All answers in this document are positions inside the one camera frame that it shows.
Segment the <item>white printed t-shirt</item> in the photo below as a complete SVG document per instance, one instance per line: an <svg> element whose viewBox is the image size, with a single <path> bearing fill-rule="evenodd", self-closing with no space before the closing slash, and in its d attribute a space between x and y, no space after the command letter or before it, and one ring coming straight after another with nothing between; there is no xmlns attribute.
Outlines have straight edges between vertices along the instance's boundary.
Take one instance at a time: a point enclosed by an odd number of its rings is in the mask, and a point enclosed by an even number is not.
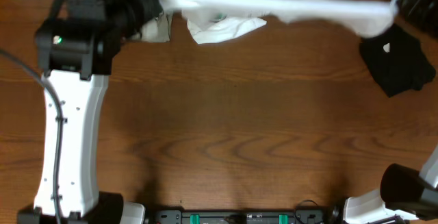
<svg viewBox="0 0 438 224"><path fill-rule="evenodd" d="M397 0L159 0L164 12L180 12L198 44L238 38L266 24L265 16L284 23L330 21L364 38L392 26Z"/></svg>

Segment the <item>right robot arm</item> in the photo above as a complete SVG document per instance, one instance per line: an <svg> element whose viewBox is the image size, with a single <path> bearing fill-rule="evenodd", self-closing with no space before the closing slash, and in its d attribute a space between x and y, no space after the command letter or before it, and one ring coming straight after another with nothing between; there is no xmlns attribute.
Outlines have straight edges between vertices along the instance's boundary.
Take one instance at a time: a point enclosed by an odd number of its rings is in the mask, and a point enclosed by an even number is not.
<svg viewBox="0 0 438 224"><path fill-rule="evenodd" d="M400 15L408 24L437 37L437 0L354 2L343 6L347 26L361 37L360 55L372 78L388 97L421 90L437 72L417 38L394 23ZM349 197L329 210L325 223L408 223L437 218L437 152L420 171L391 164L378 189Z"/></svg>

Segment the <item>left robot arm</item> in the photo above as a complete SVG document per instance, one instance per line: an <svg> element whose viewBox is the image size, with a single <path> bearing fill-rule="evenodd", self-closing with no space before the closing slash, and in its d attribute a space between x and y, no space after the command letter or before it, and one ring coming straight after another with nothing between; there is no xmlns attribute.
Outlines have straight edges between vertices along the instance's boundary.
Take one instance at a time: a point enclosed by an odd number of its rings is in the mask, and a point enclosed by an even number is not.
<svg viewBox="0 0 438 224"><path fill-rule="evenodd" d="M162 12L159 0L53 0L35 35L46 110L42 176L19 223L147 221L142 204L99 190L96 149L113 59Z"/></svg>

